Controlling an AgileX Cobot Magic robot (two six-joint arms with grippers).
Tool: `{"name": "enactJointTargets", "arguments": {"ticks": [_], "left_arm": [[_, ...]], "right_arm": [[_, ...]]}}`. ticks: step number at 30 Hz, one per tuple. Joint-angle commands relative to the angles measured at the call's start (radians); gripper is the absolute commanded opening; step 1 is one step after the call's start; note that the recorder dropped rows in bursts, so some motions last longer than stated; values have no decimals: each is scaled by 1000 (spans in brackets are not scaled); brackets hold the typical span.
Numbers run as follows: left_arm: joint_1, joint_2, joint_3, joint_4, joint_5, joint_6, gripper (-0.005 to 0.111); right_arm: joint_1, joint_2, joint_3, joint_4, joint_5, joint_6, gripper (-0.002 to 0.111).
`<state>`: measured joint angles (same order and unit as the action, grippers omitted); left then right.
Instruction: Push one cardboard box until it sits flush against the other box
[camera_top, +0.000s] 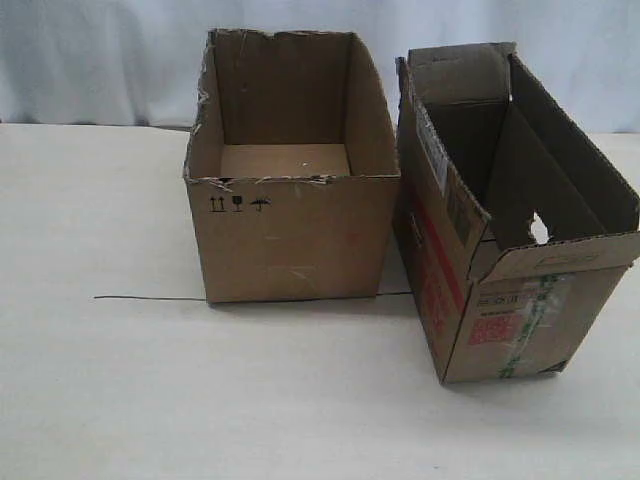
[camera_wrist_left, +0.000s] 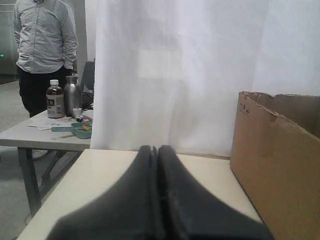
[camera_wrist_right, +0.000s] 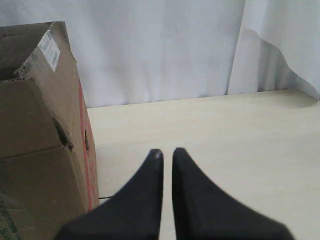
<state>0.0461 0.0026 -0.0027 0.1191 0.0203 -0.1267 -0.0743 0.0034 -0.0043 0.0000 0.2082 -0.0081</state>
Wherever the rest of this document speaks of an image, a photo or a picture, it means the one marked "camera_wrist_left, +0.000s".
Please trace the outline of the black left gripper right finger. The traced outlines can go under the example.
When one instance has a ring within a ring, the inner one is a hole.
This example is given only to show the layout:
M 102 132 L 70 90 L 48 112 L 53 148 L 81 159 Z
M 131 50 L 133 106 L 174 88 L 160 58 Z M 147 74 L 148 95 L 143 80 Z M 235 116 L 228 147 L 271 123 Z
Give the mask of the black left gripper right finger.
M 158 150 L 158 190 L 168 240 L 271 240 L 269 229 L 206 190 L 169 145 Z

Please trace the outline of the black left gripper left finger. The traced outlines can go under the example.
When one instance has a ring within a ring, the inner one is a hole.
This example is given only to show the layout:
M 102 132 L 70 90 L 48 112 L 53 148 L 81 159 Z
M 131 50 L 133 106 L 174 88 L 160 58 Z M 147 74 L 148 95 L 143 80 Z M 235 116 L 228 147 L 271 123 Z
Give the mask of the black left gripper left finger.
M 156 149 L 140 147 L 124 174 L 101 196 L 61 217 L 48 240 L 155 240 L 152 161 Z

